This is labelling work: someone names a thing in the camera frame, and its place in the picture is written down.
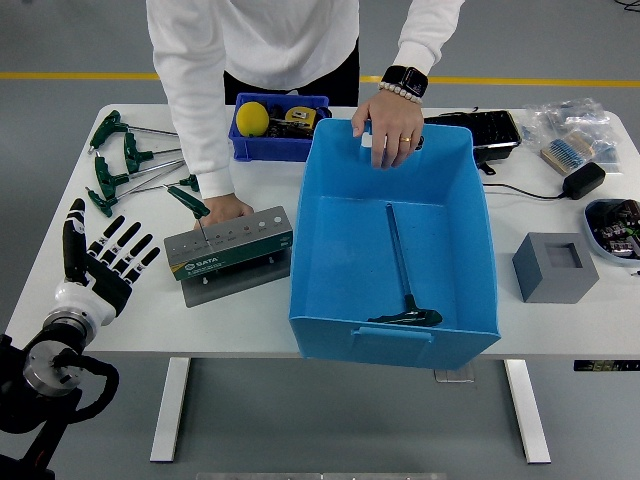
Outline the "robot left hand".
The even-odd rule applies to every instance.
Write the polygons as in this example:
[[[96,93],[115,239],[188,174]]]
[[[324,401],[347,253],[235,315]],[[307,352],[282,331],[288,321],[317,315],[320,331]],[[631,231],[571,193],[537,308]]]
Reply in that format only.
[[[132,224],[111,245],[104,246],[124,223],[122,216],[114,220],[103,237],[90,245],[85,236],[85,202],[77,198],[65,218],[62,231],[64,279],[55,292],[54,309],[47,321],[77,323],[90,336],[101,326],[110,324],[121,314],[132,293],[132,285],[142,271],[160,254],[160,248],[144,249],[153,236],[142,237],[127,255],[118,258],[138,232],[141,224]]]

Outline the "person's left hand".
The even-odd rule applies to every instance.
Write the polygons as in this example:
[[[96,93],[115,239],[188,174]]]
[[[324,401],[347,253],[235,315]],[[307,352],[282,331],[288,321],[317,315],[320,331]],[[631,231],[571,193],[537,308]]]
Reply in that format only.
[[[380,90],[361,104],[352,119],[354,137],[371,122],[371,166],[386,170],[399,167],[419,144],[424,126],[421,105],[388,90]]]

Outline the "person's right hand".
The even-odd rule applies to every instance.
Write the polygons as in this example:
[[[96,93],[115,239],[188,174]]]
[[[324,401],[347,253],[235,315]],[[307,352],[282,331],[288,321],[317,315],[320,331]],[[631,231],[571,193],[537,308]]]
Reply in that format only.
[[[204,227],[254,213],[254,209],[241,201],[234,193],[204,198],[203,204],[209,210],[209,214],[200,220]]]

